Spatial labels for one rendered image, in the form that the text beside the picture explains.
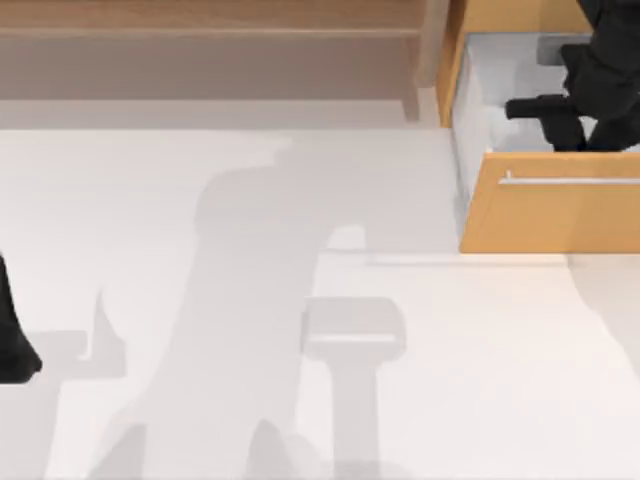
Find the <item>pale wooden drawer front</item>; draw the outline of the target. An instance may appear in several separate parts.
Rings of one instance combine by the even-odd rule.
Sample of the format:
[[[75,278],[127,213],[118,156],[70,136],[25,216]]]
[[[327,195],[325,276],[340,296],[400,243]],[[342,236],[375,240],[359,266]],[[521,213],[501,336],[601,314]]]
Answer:
[[[640,186],[499,185],[519,177],[640,177],[640,153],[487,153],[459,249],[465,254],[640,253]]]

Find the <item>wooden open shelf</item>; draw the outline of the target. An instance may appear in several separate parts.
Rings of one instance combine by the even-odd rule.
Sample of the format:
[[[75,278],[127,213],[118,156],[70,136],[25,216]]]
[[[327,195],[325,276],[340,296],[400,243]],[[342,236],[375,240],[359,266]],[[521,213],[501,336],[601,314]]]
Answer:
[[[419,115],[448,0],[0,0],[0,99],[391,100]]]

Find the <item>wooden cupboard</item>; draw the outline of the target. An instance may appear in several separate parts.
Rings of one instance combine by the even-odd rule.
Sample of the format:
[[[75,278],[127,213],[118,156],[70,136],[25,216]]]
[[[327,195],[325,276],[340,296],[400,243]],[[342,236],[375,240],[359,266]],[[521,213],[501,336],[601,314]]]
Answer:
[[[452,125],[452,107],[467,35],[586,34],[590,31],[578,0],[450,0],[436,76],[440,126]]]

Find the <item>drawer with grey pierced inside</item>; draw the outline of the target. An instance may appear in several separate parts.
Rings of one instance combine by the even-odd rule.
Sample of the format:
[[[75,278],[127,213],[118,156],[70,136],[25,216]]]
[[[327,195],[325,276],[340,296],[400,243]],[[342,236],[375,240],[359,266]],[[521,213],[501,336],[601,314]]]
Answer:
[[[565,70],[536,61],[540,33],[473,34],[463,50],[457,93],[452,107],[452,133],[461,175],[463,225],[487,153],[553,152],[538,122],[509,120],[505,103],[514,98],[559,94]],[[585,35],[569,35],[567,43],[584,43]]]

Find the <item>pale grey rounded box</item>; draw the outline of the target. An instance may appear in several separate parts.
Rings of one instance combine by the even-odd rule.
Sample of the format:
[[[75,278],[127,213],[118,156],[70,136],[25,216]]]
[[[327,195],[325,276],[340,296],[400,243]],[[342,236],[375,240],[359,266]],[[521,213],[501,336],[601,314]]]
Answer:
[[[542,66],[561,66],[561,48],[570,40],[564,35],[541,35],[537,40],[536,61]]]

